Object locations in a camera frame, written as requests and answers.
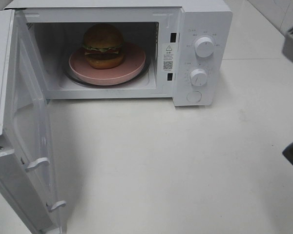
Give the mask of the glass turntable plate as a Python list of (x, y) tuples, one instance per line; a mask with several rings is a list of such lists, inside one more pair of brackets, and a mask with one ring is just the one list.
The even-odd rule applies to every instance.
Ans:
[(149, 84), (149, 65), (150, 58), (146, 58), (140, 67), (135, 67), (132, 61), (126, 59), (117, 67), (100, 70), (92, 68), (81, 57), (70, 57), (63, 65), (63, 72), (74, 83), (85, 87), (144, 87)]

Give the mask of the pink plate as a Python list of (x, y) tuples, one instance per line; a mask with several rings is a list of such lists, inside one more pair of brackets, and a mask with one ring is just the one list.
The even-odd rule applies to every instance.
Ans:
[(87, 54), (80, 48), (69, 58), (69, 67), (77, 78), (100, 86), (117, 85), (133, 79), (145, 63), (144, 50), (129, 42), (117, 54)]

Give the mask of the white microwave door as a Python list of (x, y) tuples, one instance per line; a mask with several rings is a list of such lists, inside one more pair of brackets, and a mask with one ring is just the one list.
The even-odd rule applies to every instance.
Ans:
[(0, 193), (33, 234), (61, 234), (47, 100), (22, 10), (0, 11)]

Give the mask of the white upper control knob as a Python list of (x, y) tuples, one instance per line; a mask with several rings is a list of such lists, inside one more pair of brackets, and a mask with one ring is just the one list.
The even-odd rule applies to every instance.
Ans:
[(212, 37), (204, 35), (196, 40), (194, 47), (198, 57), (206, 58), (213, 53), (215, 42)]

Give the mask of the white lower control knob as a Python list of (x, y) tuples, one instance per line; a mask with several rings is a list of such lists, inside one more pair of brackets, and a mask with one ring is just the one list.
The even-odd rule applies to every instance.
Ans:
[(204, 69), (194, 69), (190, 72), (190, 81), (193, 86), (203, 86), (207, 83), (208, 75)]

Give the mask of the toy burger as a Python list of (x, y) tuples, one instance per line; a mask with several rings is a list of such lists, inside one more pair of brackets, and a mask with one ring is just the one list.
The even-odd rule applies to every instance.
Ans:
[(124, 60), (122, 33), (113, 25), (99, 23), (90, 27), (83, 37), (84, 56), (95, 69), (110, 69)]

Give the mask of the white door release button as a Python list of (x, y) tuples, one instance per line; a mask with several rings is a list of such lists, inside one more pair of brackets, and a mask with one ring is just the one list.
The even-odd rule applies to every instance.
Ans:
[(193, 91), (188, 93), (187, 100), (191, 103), (197, 103), (201, 100), (202, 94), (199, 91)]

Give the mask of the warning label sticker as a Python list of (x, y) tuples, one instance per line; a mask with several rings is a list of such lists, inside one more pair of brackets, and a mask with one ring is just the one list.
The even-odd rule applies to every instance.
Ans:
[(174, 50), (172, 43), (164, 43), (162, 45), (162, 69), (164, 72), (173, 71)]

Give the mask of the white control knob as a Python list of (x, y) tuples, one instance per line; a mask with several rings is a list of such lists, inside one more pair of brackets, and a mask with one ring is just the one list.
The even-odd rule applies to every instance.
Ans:
[(204, 69), (194, 69), (190, 72), (190, 81), (193, 86), (203, 86), (207, 83), (208, 75)]
[(198, 57), (206, 58), (213, 53), (215, 42), (212, 37), (204, 35), (196, 40), (194, 47)]

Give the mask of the white microwave oven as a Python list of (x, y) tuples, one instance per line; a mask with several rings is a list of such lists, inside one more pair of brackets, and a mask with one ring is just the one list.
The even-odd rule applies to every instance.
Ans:
[[(22, 10), (33, 29), (44, 73), (40, 86), (46, 99), (172, 98), (176, 106), (210, 105), (219, 77), (232, 11), (222, 0), (14, 0), (5, 10)], [(85, 32), (95, 24), (115, 26), (150, 58), (149, 84), (95, 88), (74, 83), (63, 65), (83, 48)], [(215, 42), (213, 53), (201, 58), (194, 44), (201, 36)], [(162, 45), (174, 45), (173, 71), (162, 69)], [(203, 86), (193, 86), (190, 72), (204, 69)], [(187, 100), (199, 91), (197, 103)]]

